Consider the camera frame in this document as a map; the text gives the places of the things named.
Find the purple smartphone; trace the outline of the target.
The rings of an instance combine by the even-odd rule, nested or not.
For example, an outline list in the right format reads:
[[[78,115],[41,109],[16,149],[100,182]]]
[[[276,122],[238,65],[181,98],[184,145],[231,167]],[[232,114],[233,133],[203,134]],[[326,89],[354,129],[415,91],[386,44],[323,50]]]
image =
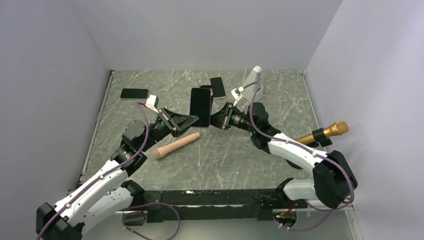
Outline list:
[[[210,126],[211,93],[209,88],[194,87],[191,89],[189,115],[199,117],[199,120],[191,127],[207,128]]]

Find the black smartphone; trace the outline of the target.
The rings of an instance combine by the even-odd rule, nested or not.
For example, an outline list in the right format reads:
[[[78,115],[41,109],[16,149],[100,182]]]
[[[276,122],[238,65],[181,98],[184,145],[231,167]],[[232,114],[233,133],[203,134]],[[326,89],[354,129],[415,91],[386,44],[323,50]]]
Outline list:
[[[123,100],[146,100],[150,91],[145,88],[124,88],[121,91],[120,99]]]

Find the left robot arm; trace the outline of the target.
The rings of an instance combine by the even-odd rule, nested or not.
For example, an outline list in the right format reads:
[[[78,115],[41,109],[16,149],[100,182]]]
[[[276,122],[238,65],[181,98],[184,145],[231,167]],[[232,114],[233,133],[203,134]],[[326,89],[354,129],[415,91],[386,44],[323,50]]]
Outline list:
[[[129,177],[147,160],[144,152],[168,135],[180,137],[198,120],[160,108],[153,123],[129,122],[120,147],[97,173],[62,200],[37,209],[37,239],[80,240],[115,212],[139,209],[146,203],[145,190]]]

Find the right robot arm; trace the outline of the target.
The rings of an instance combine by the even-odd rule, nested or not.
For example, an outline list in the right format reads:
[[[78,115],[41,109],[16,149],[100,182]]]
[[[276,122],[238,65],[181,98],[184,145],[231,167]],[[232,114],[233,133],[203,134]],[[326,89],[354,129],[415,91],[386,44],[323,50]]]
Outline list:
[[[333,150],[326,152],[293,140],[268,121],[269,115],[260,102],[255,102],[247,112],[227,102],[211,115],[212,126],[222,130],[230,127],[250,132],[253,145],[268,154],[286,159],[310,174],[308,179],[288,178],[276,188],[276,203],[288,208],[296,200],[319,200],[329,209],[337,209],[351,198],[358,187],[344,155]]]

